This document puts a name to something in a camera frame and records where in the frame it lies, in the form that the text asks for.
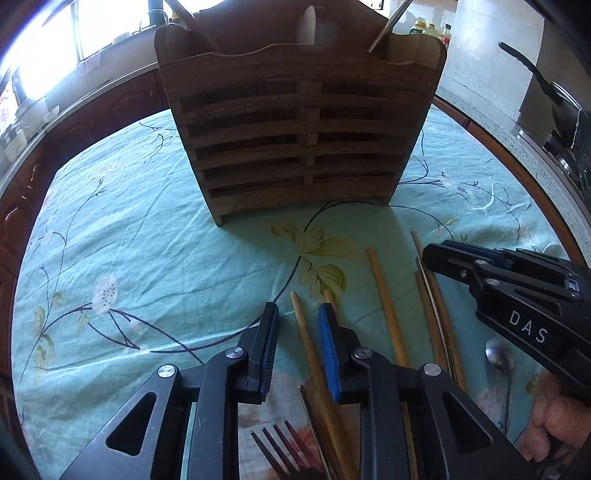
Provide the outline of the right hand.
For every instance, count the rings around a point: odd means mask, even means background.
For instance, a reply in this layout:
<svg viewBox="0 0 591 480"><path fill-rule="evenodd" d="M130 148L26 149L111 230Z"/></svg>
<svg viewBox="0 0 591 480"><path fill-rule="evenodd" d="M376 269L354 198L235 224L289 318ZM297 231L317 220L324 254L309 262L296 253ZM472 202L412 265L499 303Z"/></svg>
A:
<svg viewBox="0 0 591 480"><path fill-rule="evenodd" d="M519 450L527 460L542 462L550 454L550 438L579 450L590 434L590 407L566 395L560 381L543 369Z"/></svg>

